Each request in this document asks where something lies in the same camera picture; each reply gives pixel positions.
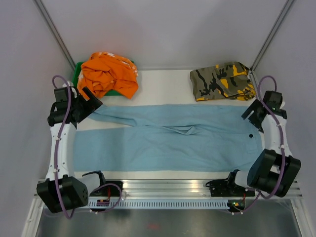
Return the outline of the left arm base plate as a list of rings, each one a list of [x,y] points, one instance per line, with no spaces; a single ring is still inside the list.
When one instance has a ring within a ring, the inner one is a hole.
[[[117,185],[121,191],[123,191],[123,182],[122,181],[106,181],[106,184],[108,183],[112,183]],[[119,190],[117,187],[113,186],[113,185],[109,185],[106,187],[103,187],[97,191],[92,192],[90,195],[90,197],[119,197]]]

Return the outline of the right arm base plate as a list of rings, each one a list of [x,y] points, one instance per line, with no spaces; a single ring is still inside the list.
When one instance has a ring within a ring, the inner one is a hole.
[[[246,191],[246,188],[236,185],[236,184],[229,184],[227,181],[221,180],[213,180],[209,181],[205,184],[207,188],[210,190],[210,195],[212,197],[217,198],[229,198],[229,197],[236,197],[242,198],[244,195],[246,197],[254,197],[254,191]]]

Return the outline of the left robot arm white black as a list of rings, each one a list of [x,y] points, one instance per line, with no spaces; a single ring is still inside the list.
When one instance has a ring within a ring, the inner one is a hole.
[[[51,213],[62,212],[88,204],[90,194],[102,196],[107,192],[107,183],[101,171],[75,177],[74,143],[77,126],[98,109],[102,103],[88,88],[85,99],[68,81],[54,89],[56,101],[47,118],[51,133],[51,155],[45,181],[37,185],[37,194]]]

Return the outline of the light blue trousers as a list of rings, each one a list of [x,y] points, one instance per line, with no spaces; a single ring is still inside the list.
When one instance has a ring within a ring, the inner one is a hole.
[[[101,106],[90,118],[116,128],[78,131],[75,171],[249,169],[262,152],[243,106]]]

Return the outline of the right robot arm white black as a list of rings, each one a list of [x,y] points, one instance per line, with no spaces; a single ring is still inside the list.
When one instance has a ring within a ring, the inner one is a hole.
[[[281,93],[266,91],[263,100],[256,99],[242,114],[264,134],[264,149],[248,171],[236,169],[229,174],[225,183],[228,194],[235,196],[247,190],[280,198],[287,194],[301,162],[293,157],[287,143],[287,113],[282,102]]]

